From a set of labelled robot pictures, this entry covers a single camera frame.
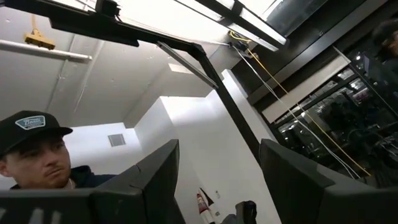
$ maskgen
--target fluorescent light fixture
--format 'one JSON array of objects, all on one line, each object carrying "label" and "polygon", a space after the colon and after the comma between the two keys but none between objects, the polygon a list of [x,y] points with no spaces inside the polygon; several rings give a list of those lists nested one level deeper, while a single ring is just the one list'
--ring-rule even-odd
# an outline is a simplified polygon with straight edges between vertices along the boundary
[{"label": "fluorescent light fixture", "polygon": [[17,42],[11,42],[8,40],[0,40],[0,50],[7,50],[10,52],[16,52],[21,54],[29,54],[38,57],[48,57],[54,59],[69,59],[77,60],[79,62],[88,63],[93,59],[90,55],[76,54],[72,52],[65,52],[62,50],[49,50],[43,47],[37,47],[29,44],[22,44]]},{"label": "fluorescent light fixture", "polygon": [[238,0],[174,0],[185,7],[277,51],[287,39]]}]

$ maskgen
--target man's eye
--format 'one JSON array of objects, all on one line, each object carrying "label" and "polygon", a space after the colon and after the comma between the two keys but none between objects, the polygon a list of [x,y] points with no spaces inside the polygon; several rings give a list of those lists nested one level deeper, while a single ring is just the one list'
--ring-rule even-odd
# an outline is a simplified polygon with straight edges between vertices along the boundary
[{"label": "man's eye", "polygon": [[62,144],[62,143],[55,145],[56,149],[62,149],[63,147],[64,147],[64,144]]},{"label": "man's eye", "polygon": [[28,153],[25,153],[24,155],[23,155],[23,157],[29,157],[29,158],[31,158],[31,157],[36,157],[36,156],[38,156],[39,155],[39,152],[28,152]]}]

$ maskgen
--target black baseball cap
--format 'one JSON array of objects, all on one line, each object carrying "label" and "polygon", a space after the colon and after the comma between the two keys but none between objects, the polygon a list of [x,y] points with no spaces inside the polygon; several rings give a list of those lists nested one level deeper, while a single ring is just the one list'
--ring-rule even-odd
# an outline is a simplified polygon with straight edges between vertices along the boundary
[{"label": "black baseball cap", "polygon": [[70,134],[71,128],[61,127],[49,113],[20,111],[0,121],[0,156],[6,155],[19,143],[38,134],[50,132],[61,136]]}]

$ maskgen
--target cap logo patch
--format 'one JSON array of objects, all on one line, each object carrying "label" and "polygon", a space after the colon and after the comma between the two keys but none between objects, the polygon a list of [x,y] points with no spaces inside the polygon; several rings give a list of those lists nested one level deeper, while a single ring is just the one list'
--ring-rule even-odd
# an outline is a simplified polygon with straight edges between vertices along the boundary
[{"label": "cap logo patch", "polygon": [[30,130],[34,128],[44,127],[45,118],[44,116],[31,116],[28,118],[23,118],[15,122],[16,125],[25,130]]}]

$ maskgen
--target ceiling light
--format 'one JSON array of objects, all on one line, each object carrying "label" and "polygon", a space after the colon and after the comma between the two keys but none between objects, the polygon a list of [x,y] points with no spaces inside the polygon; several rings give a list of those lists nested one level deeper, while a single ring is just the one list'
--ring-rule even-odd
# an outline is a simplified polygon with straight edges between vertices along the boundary
[{"label": "ceiling light", "polygon": [[238,0],[174,0],[258,44],[276,51],[287,39]]}]

